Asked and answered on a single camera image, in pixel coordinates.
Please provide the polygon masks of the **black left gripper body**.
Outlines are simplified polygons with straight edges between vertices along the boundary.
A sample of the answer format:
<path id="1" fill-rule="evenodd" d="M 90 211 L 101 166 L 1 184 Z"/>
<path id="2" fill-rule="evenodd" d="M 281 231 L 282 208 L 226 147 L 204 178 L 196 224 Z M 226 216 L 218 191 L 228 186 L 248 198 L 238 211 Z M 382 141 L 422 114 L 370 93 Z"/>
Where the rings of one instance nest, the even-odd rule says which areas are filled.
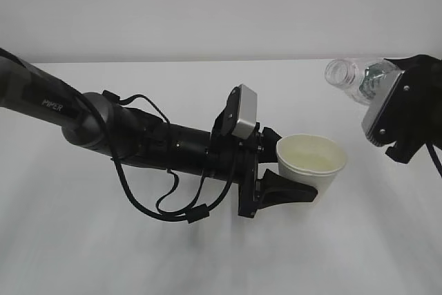
<path id="1" fill-rule="evenodd" d="M 205 175 L 224 180 L 220 195 L 209 204 L 213 211 L 226 198 L 231 185 L 238 185 L 238 215 L 253 218 L 258 210 L 258 152 L 260 124 L 257 121 L 252 134 L 242 140 L 232 135 L 236 124 L 240 91 L 236 86 L 229 93 L 225 107 L 216 117 L 211 129 Z"/>

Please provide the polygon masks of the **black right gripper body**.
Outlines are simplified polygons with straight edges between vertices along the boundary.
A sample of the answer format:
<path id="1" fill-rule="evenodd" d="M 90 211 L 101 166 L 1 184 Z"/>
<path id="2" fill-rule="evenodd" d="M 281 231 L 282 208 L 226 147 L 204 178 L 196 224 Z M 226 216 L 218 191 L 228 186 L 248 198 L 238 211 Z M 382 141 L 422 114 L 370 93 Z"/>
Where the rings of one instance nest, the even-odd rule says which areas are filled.
<path id="1" fill-rule="evenodd" d="M 393 143 L 412 136 L 441 148 L 441 60 L 425 55 L 420 67 L 404 72 L 391 107 L 387 123 Z"/>

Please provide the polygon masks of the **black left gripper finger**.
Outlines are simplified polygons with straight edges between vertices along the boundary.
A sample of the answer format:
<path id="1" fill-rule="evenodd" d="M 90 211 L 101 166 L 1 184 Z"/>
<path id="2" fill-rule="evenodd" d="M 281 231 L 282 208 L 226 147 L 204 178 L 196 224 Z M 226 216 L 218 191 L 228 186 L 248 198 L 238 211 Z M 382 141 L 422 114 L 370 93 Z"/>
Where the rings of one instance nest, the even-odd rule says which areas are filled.
<path id="1" fill-rule="evenodd" d="M 284 178 L 267 169 L 260 179 L 258 209 L 281 204 L 312 203 L 317 195 L 315 187 Z"/>
<path id="2" fill-rule="evenodd" d="M 276 145 L 282 137 L 273 129 L 264 127 L 260 133 L 258 152 L 259 163 L 276 163 L 278 161 L 276 155 Z"/>

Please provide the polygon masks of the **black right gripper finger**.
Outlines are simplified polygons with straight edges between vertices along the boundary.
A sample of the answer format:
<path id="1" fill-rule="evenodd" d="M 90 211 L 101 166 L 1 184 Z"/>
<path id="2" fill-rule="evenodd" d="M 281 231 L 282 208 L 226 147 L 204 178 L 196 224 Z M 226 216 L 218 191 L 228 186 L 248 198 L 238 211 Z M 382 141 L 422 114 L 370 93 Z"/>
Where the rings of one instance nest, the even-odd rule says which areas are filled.
<path id="1" fill-rule="evenodd" d="M 411 71 L 413 68 L 421 66 L 425 60 L 425 55 L 415 55 L 406 58 L 385 58 L 386 61 L 394 64 L 403 72 Z"/>
<path id="2" fill-rule="evenodd" d="M 386 156 L 400 164 L 408 164 L 419 149 L 424 145 L 424 140 L 418 137 L 402 137 L 393 146 L 389 146 Z"/>

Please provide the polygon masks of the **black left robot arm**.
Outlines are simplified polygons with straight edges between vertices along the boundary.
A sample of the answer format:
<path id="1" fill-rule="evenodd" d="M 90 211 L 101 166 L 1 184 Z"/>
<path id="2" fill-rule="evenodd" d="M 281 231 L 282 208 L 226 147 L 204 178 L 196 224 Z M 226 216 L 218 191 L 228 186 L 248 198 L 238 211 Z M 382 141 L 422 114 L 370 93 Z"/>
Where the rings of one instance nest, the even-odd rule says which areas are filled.
<path id="1" fill-rule="evenodd" d="M 232 184 L 238 185 L 238 215 L 252 218 L 260 209 L 279 204 L 310 203 L 317 189 L 271 170 L 258 175 L 261 163 L 277 160 L 280 139 L 256 120 L 257 96 L 245 85 L 232 89 L 210 131 L 170 123 L 132 107 L 104 91 L 80 93 L 66 82 L 1 51 L 1 106 L 55 124 L 72 145 L 107 155 L 113 161 L 124 193 L 143 214 L 164 222 L 199 221 L 221 203 Z M 149 209 L 133 195 L 124 166 L 164 170 L 180 182 L 179 173 L 224 181 L 220 198 L 201 204 L 197 198 L 175 211 Z"/>

